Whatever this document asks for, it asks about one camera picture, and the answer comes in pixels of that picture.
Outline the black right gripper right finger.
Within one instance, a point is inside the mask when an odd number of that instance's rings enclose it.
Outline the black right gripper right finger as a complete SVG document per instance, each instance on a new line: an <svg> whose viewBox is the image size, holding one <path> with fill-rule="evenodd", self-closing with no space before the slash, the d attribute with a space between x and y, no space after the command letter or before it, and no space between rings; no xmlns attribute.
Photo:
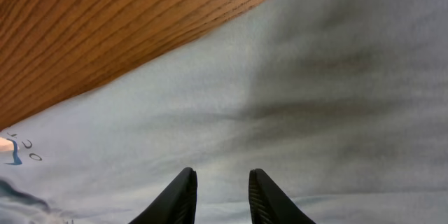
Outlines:
<svg viewBox="0 0 448 224"><path fill-rule="evenodd" d="M316 224L262 169L249 173L248 200L252 224Z"/></svg>

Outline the light blue t-shirt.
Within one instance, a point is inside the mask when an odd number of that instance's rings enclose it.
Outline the light blue t-shirt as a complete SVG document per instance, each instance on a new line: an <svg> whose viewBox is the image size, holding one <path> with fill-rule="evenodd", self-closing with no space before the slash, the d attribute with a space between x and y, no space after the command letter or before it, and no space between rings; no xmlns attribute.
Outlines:
<svg viewBox="0 0 448 224"><path fill-rule="evenodd" d="M261 168L317 223L447 222L447 0L268 0L1 135L2 223L128 223L185 167L197 223Z"/></svg>

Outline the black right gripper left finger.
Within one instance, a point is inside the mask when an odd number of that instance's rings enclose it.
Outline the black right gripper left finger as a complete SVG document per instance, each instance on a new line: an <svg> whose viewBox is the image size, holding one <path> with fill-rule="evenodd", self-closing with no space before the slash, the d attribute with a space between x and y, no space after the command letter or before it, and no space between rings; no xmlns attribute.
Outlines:
<svg viewBox="0 0 448 224"><path fill-rule="evenodd" d="M197 206L197 173L184 168L129 224L193 224Z"/></svg>

